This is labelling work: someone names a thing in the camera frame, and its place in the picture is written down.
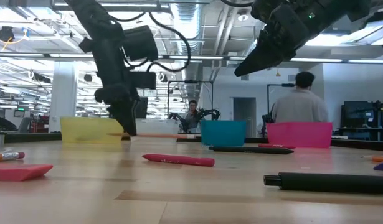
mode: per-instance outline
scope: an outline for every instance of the gray shirt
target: gray shirt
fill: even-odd
[[[327,122],[324,100],[309,90],[293,90],[273,105],[272,118],[282,122]]]

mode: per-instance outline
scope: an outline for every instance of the white column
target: white column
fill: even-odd
[[[77,87],[76,62],[56,62],[54,64],[49,132],[61,131],[61,117],[75,116]]]

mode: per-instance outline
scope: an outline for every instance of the black marker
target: black marker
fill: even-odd
[[[278,149],[269,147],[232,147],[232,146],[211,146],[210,150],[214,152],[244,152],[244,153],[265,153],[265,154],[289,154],[293,153],[291,149]]]
[[[266,186],[278,186],[281,190],[383,194],[383,176],[281,172],[265,175],[264,181]]]

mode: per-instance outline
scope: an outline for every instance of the man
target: man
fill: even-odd
[[[314,79],[310,72],[296,75],[295,90],[273,105],[272,118],[275,123],[328,121],[324,100],[310,91]]]

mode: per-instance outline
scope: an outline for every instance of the pink bin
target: pink bin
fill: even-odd
[[[268,142],[295,147],[329,148],[332,123],[289,122],[267,124]]]

